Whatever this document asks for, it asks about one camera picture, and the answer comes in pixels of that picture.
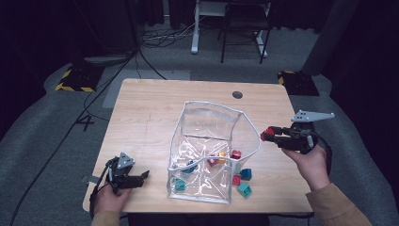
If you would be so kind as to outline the person's lap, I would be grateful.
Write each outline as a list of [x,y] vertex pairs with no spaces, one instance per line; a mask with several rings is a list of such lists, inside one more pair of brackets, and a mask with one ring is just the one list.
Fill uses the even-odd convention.
[[129,214],[129,226],[270,226],[266,214]]

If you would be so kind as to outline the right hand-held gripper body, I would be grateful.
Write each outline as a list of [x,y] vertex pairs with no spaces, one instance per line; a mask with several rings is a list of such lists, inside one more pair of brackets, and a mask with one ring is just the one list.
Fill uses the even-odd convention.
[[294,139],[300,142],[300,147],[295,148],[302,154],[309,153],[316,144],[322,142],[328,147],[327,142],[315,131],[314,122],[330,120],[335,117],[334,113],[320,113],[299,110],[292,118],[291,128],[294,130]]

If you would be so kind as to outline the black tape floor mark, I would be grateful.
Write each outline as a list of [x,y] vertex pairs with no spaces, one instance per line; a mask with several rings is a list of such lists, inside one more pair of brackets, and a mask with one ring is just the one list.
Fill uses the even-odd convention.
[[75,123],[83,125],[83,131],[86,132],[88,127],[91,124],[94,124],[94,121],[92,120],[91,115],[86,115],[85,117],[78,119]]

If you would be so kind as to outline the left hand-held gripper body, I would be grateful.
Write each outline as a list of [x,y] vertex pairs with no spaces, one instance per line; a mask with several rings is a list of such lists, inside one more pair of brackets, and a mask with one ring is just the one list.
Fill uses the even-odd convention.
[[130,176],[129,172],[134,164],[135,160],[124,152],[121,152],[119,156],[112,158],[106,163],[108,166],[106,181],[112,186],[115,194],[118,193],[119,189],[125,189],[122,187],[122,180]]

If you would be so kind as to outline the black chair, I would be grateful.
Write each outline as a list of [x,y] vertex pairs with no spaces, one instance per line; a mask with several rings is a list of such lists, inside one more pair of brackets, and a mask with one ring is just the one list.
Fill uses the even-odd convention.
[[250,33],[260,52],[260,63],[267,57],[266,46],[273,28],[271,19],[276,0],[226,0],[218,39],[223,37],[220,62],[224,62],[226,47],[244,45],[243,42],[227,42],[229,32]]

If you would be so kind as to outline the grey curtain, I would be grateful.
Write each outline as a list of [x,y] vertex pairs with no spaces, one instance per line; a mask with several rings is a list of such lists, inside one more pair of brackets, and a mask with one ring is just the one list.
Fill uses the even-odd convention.
[[304,74],[316,76],[322,72],[358,4],[359,0],[334,0],[327,21],[301,69]]

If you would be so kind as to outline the dark blue long toy block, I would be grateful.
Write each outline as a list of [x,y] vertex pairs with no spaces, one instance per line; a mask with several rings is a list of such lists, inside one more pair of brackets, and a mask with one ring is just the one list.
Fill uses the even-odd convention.
[[196,160],[190,160],[186,165],[188,168],[183,170],[184,173],[193,173],[198,168]]

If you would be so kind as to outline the grey flat stand base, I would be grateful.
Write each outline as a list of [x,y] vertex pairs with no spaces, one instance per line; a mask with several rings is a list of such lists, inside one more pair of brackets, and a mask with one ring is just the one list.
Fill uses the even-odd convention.
[[85,61],[91,65],[99,67],[109,67],[114,65],[119,65],[130,60],[131,56],[90,56],[85,57]]

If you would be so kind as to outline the clear plastic bag white trim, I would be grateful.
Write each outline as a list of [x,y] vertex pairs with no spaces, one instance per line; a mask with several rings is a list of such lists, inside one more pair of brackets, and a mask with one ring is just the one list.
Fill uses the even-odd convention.
[[[190,101],[184,104],[170,141],[167,189],[170,198],[196,202],[230,203],[235,165],[241,168],[261,146],[256,128],[240,111],[224,105]],[[233,150],[240,159],[231,158]],[[227,153],[226,163],[210,167],[209,158]],[[190,160],[198,168],[184,173]],[[186,182],[185,190],[175,189],[175,180]]]

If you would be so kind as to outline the person's right hand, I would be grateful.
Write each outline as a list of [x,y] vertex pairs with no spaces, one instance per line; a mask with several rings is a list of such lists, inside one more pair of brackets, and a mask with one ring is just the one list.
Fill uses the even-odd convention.
[[330,184],[327,175],[327,153],[322,147],[316,145],[307,154],[286,149],[282,149],[282,151],[296,163],[300,175],[305,179],[311,191]]

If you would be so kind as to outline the black yellow striped stand base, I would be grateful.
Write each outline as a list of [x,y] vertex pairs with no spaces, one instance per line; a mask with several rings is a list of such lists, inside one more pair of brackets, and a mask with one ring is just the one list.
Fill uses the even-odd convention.
[[95,92],[104,73],[104,67],[84,64],[71,65],[56,85],[56,90]]
[[281,71],[278,81],[289,95],[319,96],[312,78],[303,72]]

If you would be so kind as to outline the person's left hand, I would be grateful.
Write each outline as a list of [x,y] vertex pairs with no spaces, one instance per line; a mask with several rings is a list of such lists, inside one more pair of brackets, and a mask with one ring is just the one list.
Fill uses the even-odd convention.
[[132,189],[120,190],[119,194],[113,192],[112,186],[103,186],[97,194],[94,202],[94,214],[100,212],[120,213],[127,203]]

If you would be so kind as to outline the white desk frame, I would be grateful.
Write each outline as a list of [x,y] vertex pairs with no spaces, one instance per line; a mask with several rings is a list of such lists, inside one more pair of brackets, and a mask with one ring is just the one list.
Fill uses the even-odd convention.
[[222,17],[225,12],[225,2],[212,0],[196,0],[194,9],[194,30],[190,53],[196,55],[199,52],[200,19],[205,16]]

